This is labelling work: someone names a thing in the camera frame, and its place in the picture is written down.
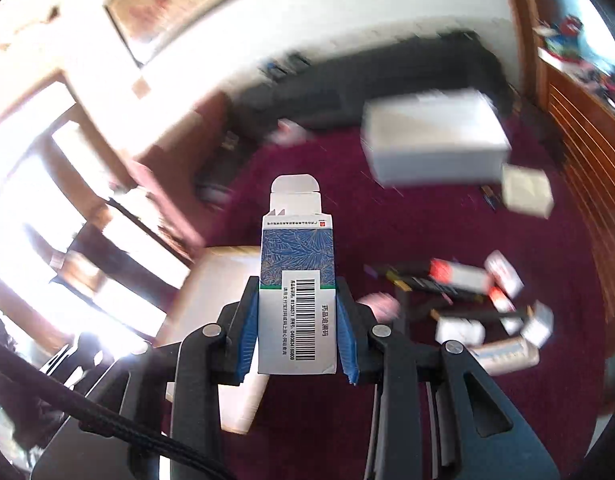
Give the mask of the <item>blue white medicine box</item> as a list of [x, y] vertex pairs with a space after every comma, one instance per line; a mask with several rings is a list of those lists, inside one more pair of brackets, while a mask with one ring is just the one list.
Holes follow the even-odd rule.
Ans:
[[336, 331], [332, 218], [313, 176], [279, 176], [262, 218], [259, 372], [335, 373]]

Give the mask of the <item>brick pattern wooden cabinet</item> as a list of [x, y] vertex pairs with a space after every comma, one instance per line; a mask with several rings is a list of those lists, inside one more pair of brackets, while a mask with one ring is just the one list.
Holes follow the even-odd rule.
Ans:
[[554, 119], [565, 148], [565, 180], [591, 233], [605, 300], [615, 321], [615, 117], [600, 99], [542, 56], [536, 0], [509, 0], [518, 35], [521, 93]]

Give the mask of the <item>red white slim box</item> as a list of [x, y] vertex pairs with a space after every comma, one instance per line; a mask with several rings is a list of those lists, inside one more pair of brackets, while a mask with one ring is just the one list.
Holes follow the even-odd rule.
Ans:
[[486, 295], [494, 285], [492, 276], [476, 266], [442, 259], [430, 261], [430, 278], [439, 284]]

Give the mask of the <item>long ointment box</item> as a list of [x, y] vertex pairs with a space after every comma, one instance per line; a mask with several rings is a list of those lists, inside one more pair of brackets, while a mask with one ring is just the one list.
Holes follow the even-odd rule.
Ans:
[[472, 347], [469, 352], [490, 376], [506, 375], [539, 364], [539, 349], [522, 337]]

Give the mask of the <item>plain white pill bottle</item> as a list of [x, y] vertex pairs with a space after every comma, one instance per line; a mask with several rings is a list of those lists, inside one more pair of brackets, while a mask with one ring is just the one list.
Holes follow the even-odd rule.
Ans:
[[435, 340], [439, 344], [455, 340], [466, 347], [480, 346], [485, 339], [485, 328], [479, 321], [467, 318], [439, 318]]

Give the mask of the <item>white cardboard box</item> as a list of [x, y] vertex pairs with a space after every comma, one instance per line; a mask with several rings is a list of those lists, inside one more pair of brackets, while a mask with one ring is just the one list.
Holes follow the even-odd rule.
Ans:
[[554, 196], [543, 170], [505, 164], [501, 170], [501, 197], [510, 211], [548, 219]]

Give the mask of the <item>small white square box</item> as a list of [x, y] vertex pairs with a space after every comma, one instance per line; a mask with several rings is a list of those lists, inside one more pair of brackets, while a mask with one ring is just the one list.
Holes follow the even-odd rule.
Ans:
[[554, 312], [540, 301], [536, 301], [530, 308], [530, 314], [521, 330], [521, 337], [533, 344], [536, 348], [542, 348], [553, 334]]

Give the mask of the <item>grey shoe box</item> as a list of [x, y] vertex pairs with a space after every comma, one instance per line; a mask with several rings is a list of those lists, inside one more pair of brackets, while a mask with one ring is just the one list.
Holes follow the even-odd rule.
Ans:
[[498, 183], [511, 152], [494, 104], [475, 89], [368, 101], [361, 136], [385, 186]]

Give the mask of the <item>clutter on cabinet top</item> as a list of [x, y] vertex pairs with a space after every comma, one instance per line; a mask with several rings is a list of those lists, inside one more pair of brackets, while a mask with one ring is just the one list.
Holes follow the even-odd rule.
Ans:
[[533, 32], [539, 57], [591, 94], [615, 119], [615, 64], [584, 53], [583, 22], [568, 14], [556, 24], [540, 21]]

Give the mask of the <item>maroon bed blanket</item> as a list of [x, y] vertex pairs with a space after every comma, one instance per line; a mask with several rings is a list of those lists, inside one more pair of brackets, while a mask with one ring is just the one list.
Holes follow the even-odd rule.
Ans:
[[[409, 264], [429, 278], [449, 263], [483, 269], [497, 250], [520, 275], [517, 310], [539, 300], [554, 312], [554, 331], [539, 364], [495, 377], [542, 440], [559, 471], [572, 474], [583, 460], [603, 394], [603, 297], [584, 221], [565, 180], [536, 132], [518, 117], [504, 120], [514, 165], [545, 170], [555, 206], [548, 219], [488, 205], [477, 185], [381, 186], [370, 175], [358, 127], [332, 129], [288, 148], [256, 151], [214, 221], [208, 246], [260, 245], [272, 182], [282, 174], [312, 174], [332, 215], [335, 268], [355, 298], [393, 295], [393, 284], [365, 266]], [[268, 383], [253, 436], [228, 440], [234, 467], [247, 479], [357, 479], [362, 474], [371, 392], [347, 378], [274, 378]], [[282, 408], [296, 400], [307, 419], [297, 428]], [[341, 444], [341, 458], [303, 460], [300, 446], [316, 439]]]

